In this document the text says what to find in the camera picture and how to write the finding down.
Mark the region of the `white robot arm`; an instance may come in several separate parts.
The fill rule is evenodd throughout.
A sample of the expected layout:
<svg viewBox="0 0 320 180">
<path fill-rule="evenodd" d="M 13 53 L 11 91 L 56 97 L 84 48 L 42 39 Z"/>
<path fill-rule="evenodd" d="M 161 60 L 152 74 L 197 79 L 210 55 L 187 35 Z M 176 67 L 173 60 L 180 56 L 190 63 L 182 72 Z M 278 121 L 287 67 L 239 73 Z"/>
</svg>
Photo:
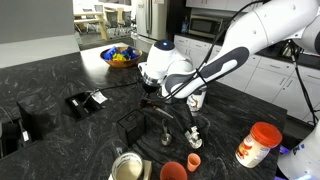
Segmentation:
<svg viewBox="0 0 320 180">
<path fill-rule="evenodd" d="M 293 39 L 298 46 L 319 52 L 318 0 L 270 0 L 229 26 L 222 49 L 206 57 L 194 69 L 186 56 L 168 41 L 158 41 L 138 68 L 148 86 L 161 86 L 167 98 L 185 98 L 189 109 L 203 105 L 206 84 L 241 67 L 254 53 L 281 40 Z"/>
</svg>

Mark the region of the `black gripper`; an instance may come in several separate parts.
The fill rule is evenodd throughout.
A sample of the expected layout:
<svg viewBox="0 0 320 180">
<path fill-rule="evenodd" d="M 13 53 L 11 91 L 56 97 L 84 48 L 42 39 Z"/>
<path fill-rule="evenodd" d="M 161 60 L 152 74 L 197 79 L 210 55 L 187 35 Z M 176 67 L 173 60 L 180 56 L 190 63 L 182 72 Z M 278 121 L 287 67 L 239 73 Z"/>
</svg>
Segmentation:
<svg viewBox="0 0 320 180">
<path fill-rule="evenodd" d="M 158 88 L 149 86 L 145 83 L 142 84 L 143 90 L 145 92 L 144 98 L 147 100 L 156 100 L 159 99 Z"/>
</svg>

